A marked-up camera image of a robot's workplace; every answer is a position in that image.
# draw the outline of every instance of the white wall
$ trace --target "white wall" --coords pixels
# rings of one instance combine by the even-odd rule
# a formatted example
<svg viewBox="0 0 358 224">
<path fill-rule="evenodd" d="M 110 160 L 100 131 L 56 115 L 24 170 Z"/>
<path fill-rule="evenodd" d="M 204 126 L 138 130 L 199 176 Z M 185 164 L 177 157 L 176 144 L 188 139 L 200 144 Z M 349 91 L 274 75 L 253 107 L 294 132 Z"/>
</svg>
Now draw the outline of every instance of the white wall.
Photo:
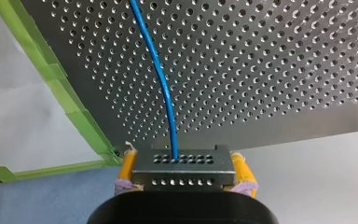
<svg viewBox="0 0 358 224">
<path fill-rule="evenodd" d="M 0 166 L 23 172 L 101 159 L 0 16 Z"/>
<path fill-rule="evenodd" d="M 280 223 L 358 223 L 358 133 L 241 153 Z"/>
</svg>

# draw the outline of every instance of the perforated metal bracket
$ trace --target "perforated metal bracket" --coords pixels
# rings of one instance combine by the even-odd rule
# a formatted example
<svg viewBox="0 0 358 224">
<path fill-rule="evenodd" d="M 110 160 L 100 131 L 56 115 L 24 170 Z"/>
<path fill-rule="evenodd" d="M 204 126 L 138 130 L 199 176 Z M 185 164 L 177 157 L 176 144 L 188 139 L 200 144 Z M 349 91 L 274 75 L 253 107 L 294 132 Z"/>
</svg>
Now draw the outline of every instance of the perforated metal bracket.
<svg viewBox="0 0 358 224">
<path fill-rule="evenodd" d="M 140 150 L 132 182 L 146 190 L 221 190 L 233 185 L 235 171 L 227 147 L 180 150 L 172 160 L 166 149 Z"/>
<path fill-rule="evenodd" d="M 117 147 L 169 147 L 153 64 L 124 0 L 21 0 Z M 358 131 L 358 1 L 140 1 L 179 148 Z"/>
</svg>

